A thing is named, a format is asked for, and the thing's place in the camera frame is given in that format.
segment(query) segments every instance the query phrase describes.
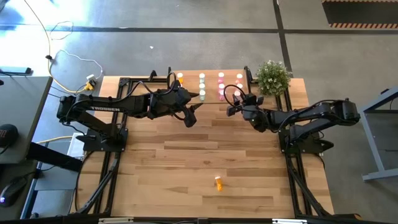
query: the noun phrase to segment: robotic arm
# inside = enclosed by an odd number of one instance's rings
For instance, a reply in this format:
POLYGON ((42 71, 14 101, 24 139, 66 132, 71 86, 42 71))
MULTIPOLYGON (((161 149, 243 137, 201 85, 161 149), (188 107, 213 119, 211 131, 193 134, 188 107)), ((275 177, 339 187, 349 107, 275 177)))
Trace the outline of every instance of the robotic arm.
POLYGON ((89 127, 87 135, 77 138, 85 144, 85 151, 120 152, 124 150, 127 140, 127 129, 117 124, 106 124, 89 114, 87 111, 120 112, 133 118, 155 119, 166 115, 175 116, 182 120, 186 127, 192 127, 197 119, 195 110, 201 103, 187 108, 187 103, 198 96, 181 87, 175 80, 171 87, 155 92, 148 89, 148 93, 132 96, 136 86, 124 98, 94 97, 80 94, 78 96, 63 96, 60 99, 57 118, 64 125, 76 121, 89 127), (185 117, 180 118, 176 113, 183 112, 185 117))
POLYGON ((264 101, 263 96, 241 93, 242 102, 233 95, 234 103, 228 107, 227 116, 240 111, 243 119, 259 132, 270 129, 276 133, 290 125, 289 142, 305 139, 334 125, 352 126, 359 121, 356 105, 349 99, 322 100, 306 108, 285 112, 259 108, 264 101), (304 125, 294 124, 308 120, 311 122, 304 125))

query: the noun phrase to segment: computer mouse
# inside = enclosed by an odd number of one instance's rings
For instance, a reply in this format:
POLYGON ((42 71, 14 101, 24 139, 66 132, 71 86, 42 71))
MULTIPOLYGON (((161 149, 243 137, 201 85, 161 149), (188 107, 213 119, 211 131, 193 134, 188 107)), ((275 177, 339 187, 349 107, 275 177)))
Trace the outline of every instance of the computer mouse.
POLYGON ((0 147, 8 147, 17 141, 19 136, 18 129, 12 124, 0 126, 0 147))
POLYGON ((13 179, 0 194, 0 206, 10 207, 15 203, 27 183, 25 177, 13 179))

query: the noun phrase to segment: white cable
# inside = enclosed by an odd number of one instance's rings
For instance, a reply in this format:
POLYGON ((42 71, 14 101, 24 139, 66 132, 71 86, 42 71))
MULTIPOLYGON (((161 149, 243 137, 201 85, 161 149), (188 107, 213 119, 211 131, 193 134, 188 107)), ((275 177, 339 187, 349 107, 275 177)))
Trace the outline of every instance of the white cable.
POLYGON ((49 34, 49 35, 50 35, 51 40, 62 40, 62 39, 66 38, 67 36, 69 36, 69 35, 72 34, 72 33, 73 33, 73 22, 72 22, 72 21, 63 21, 63 22, 58 22, 58 23, 50 30, 50 34, 49 34), (63 36, 62 38, 59 38, 59 39, 52 38, 51 34, 52 34, 52 32, 54 31, 54 29, 57 28, 57 26, 59 26, 60 24, 67 23, 67 22, 69 22, 69 23, 71 24, 71 25, 70 25, 70 31, 69 31, 69 33, 68 33, 67 35, 63 36))
POLYGON ((60 51, 65 52, 65 53, 66 53, 67 55, 69 55, 69 56, 76 57, 76 58, 78 58, 79 60, 84 61, 84 62, 94 62, 94 63, 97 64, 97 65, 99 66, 99 68, 101 69, 100 75, 99 75, 98 77, 95 77, 95 78, 96 78, 96 79, 99 79, 99 78, 101 78, 101 76, 103 76, 103 69, 102 69, 102 66, 101 66, 96 60, 84 59, 84 58, 81 58, 81 57, 79 57, 79 56, 77 56, 77 55, 70 54, 69 52, 67 52, 66 50, 63 50, 63 49, 60 49, 60 50, 55 54, 54 60, 57 58, 57 55, 58 55, 58 53, 59 53, 60 51))

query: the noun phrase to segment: black robotic arm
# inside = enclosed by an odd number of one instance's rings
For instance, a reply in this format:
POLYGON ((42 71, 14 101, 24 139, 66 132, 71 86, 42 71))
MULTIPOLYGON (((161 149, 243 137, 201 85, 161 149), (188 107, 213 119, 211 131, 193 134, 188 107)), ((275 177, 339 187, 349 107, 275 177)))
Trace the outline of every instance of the black robotic arm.
POLYGON ((334 125, 351 126, 359 121, 356 105, 345 100, 322 100, 309 107, 293 111, 276 111, 259 108, 263 96, 241 91, 241 101, 233 95, 234 103, 227 109, 227 116, 242 112, 243 119, 249 121, 259 132, 270 129, 276 133, 290 125, 289 142, 305 139, 334 125), (294 124, 299 121, 311 121, 304 125, 294 124))

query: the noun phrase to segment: yellow connector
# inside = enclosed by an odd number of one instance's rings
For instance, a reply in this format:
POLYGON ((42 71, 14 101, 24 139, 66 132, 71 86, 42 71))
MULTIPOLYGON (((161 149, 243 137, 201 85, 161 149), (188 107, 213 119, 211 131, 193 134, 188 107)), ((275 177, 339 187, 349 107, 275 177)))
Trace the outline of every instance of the yellow connector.
POLYGON ((94 86, 90 82, 86 82, 85 90, 94 90, 94 86))

